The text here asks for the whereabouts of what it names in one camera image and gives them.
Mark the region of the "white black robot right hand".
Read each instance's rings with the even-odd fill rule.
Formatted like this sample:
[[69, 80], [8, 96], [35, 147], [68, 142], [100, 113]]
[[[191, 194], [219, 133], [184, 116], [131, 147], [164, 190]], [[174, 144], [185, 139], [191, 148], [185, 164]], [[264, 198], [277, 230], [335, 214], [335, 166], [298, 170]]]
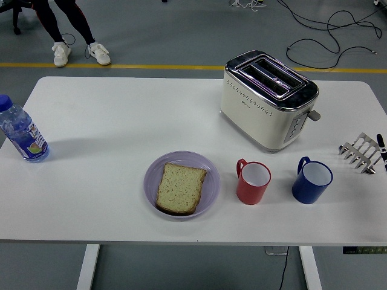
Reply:
[[377, 134], [376, 138], [377, 138], [377, 143], [379, 145], [381, 158], [383, 160], [383, 166], [384, 166], [385, 170], [387, 171], [387, 151], [386, 151], [384, 139], [383, 139], [381, 134]]

